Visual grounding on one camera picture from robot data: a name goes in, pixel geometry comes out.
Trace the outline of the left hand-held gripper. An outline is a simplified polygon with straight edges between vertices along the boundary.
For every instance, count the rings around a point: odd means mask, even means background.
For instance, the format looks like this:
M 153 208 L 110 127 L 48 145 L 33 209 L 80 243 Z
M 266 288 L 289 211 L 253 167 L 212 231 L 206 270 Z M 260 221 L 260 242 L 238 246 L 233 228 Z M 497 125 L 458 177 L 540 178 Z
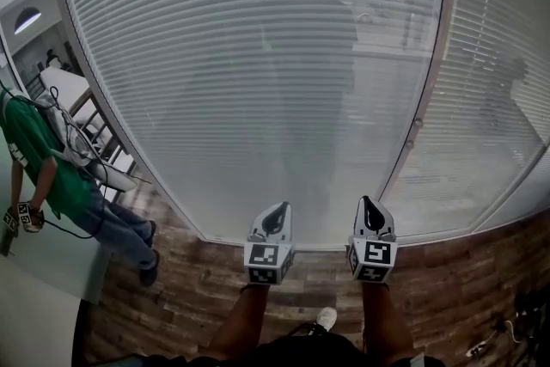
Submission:
M 250 284 L 281 284 L 295 255 L 292 209 L 279 202 L 263 210 L 251 226 L 244 246 L 243 265 Z

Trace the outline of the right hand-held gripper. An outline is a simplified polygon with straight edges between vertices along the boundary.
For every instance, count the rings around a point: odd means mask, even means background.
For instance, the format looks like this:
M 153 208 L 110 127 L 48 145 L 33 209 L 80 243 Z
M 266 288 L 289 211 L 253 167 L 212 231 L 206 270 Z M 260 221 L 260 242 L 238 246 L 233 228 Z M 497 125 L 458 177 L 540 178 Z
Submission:
M 383 204 L 364 195 L 358 202 L 347 259 L 354 280 L 385 284 L 397 255 L 394 219 Z

